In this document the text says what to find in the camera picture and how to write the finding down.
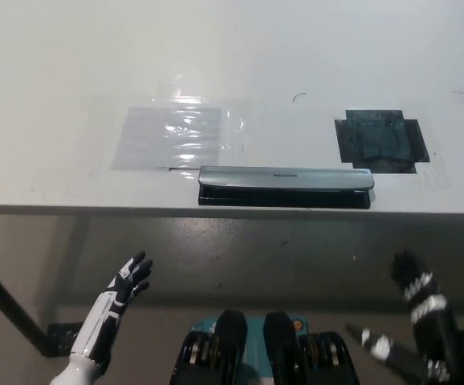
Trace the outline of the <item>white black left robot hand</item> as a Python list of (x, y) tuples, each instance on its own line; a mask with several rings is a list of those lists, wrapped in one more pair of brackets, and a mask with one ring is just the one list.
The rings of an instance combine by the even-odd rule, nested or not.
[(153, 262), (141, 251), (112, 278), (90, 309), (72, 346), (73, 354), (100, 364), (110, 358), (120, 321), (131, 301), (149, 287)]

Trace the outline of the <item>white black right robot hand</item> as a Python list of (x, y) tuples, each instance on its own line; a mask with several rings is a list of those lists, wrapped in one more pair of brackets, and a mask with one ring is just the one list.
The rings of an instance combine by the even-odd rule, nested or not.
[(433, 271), (410, 249), (394, 256), (391, 277), (397, 283), (417, 351), (385, 334), (347, 324), (346, 331), (378, 363), (419, 384), (464, 384), (464, 332)]

